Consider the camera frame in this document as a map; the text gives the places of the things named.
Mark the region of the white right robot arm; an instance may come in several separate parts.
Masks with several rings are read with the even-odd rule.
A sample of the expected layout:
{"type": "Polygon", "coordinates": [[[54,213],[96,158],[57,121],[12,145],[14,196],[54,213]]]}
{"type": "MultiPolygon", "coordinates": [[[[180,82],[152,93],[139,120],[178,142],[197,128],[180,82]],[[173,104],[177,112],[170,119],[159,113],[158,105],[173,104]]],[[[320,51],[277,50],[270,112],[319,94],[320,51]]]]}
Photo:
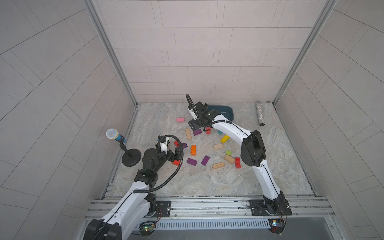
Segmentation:
{"type": "Polygon", "coordinates": [[[208,104],[202,102],[194,104],[189,95],[187,95],[187,101],[189,112],[193,117],[189,121],[189,126],[193,131],[200,128],[216,129],[241,146],[241,160],[253,169],[262,187],[264,201],[261,208],[272,216],[291,215],[292,211],[288,201],[269,170],[266,148],[261,133],[257,130],[251,132],[239,127],[216,110],[209,110],[208,104]]]}

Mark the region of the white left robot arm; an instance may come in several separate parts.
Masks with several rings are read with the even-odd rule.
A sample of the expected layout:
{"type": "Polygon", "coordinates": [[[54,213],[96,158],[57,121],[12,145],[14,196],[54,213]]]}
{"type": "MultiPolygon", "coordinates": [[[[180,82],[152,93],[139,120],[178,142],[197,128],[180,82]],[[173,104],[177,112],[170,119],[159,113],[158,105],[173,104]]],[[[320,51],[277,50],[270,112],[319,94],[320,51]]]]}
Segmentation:
{"type": "Polygon", "coordinates": [[[175,152],[148,149],[142,158],[143,168],[137,172],[134,183],[126,195],[100,220],[93,219],[85,230],[84,240],[126,240],[139,228],[141,236],[150,236],[161,217],[169,215],[170,205],[157,205],[158,171],[167,162],[182,162],[184,151],[177,147],[175,152]]]}

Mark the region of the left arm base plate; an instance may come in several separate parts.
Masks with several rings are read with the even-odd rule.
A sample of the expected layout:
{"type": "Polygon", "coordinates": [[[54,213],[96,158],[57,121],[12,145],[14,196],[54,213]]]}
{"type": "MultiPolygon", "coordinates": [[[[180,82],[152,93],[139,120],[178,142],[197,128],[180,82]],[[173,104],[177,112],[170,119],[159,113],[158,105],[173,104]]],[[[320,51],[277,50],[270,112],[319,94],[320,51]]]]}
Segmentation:
{"type": "Polygon", "coordinates": [[[156,201],[150,202],[149,212],[146,214],[146,218],[167,218],[170,216],[171,201],[156,201]]]}

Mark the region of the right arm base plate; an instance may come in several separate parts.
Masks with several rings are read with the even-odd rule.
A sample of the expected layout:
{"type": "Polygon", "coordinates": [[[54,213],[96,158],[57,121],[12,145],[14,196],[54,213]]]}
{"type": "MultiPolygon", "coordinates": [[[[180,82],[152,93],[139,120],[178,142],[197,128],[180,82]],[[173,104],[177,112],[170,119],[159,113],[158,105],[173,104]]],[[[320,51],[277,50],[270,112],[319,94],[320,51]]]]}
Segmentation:
{"type": "Polygon", "coordinates": [[[268,199],[249,200],[246,206],[251,209],[252,216],[291,216],[292,210],[286,199],[277,198],[274,201],[268,199]]]}

